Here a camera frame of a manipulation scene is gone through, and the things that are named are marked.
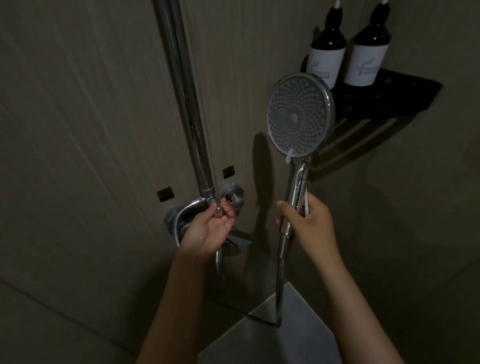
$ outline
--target forearm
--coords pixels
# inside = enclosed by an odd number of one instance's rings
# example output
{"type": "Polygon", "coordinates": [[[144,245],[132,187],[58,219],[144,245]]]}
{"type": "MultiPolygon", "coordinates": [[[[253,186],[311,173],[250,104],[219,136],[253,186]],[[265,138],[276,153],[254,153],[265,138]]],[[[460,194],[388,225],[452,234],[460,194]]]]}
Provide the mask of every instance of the forearm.
{"type": "Polygon", "coordinates": [[[348,363],[403,363],[343,262],[319,268],[325,284],[336,340],[348,363]]]}
{"type": "Polygon", "coordinates": [[[136,364],[196,363],[204,263],[177,254],[136,364]]]}

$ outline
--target bottle label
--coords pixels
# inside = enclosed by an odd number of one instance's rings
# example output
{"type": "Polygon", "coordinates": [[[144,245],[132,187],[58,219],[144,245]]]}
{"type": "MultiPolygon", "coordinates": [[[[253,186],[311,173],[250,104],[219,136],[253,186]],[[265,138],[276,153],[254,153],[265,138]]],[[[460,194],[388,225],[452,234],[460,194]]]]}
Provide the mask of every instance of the bottle label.
{"type": "Polygon", "coordinates": [[[353,46],[344,82],[352,86],[369,86],[375,82],[388,44],[385,46],[353,46]]]}
{"type": "Polygon", "coordinates": [[[328,88],[335,86],[335,81],[342,63],[345,48],[336,50],[320,50],[310,48],[307,73],[313,73],[325,81],[328,88]]]}

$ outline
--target hand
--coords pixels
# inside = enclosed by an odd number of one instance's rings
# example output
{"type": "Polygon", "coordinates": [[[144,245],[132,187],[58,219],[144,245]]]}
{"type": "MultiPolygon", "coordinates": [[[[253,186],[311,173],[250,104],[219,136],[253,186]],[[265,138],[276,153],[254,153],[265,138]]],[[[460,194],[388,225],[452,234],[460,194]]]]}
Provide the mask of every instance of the hand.
{"type": "Polygon", "coordinates": [[[214,217],[216,203],[193,219],[183,237],[178,254],[190,255],[206,263],[221,247],[235,222],[232,206],[222,198],[220,205],[224,215],[214,217]]]}
{"type": "MultiPolygon", "coordinates": [[[[342,263],[336,244],[333,220],[328,207],[312,194],[308,194],[310,213],[302,217],[285,201],[278,201],[278,208],[293,226],[303,250],[319,270],[342,263]]],[[[282,223],[282,216],[277,224],[282,223]]]]}

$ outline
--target right hand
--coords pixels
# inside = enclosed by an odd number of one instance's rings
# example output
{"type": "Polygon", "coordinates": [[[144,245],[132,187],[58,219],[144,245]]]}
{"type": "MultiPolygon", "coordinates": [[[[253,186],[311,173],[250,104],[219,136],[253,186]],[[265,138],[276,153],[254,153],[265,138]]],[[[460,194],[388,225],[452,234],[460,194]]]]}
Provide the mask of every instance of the right hand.
{"type": "Polygon", "coordinates": [[[305,217],[299,215],[285,201],[278,201],[276,204],[282,213],[277,224],[282,223],[283,216],[290,221],[300,245],[318,269],[330,269],[342,264],[332,215],[324,203],[308,193],[310,213],[305,217]]]}

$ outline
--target black bottle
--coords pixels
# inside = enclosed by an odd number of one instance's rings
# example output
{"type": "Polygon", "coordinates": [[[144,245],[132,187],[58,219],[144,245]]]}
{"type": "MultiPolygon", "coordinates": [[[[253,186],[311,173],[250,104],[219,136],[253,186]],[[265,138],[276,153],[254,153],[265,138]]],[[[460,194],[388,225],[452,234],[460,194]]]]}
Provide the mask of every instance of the black bottle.
{"type": "Polygon", "coordinates": [[[313,40],[310,46],[306,72],[320,77],[329,88],[335,86],[347,41],[340,32],[343,10],[340,0],[330,9],[325,19],[325,29],[313,40]]]}
{"type": "Polygon", "coordinates": [[[370,16],[370,24],[362,29],[353,40],[353,50],[348,62],[344,82],[352,86],[373,84],[382,65],[390,34],[385,22],[390,13],[388,0],[382,0],[370,16]]]}

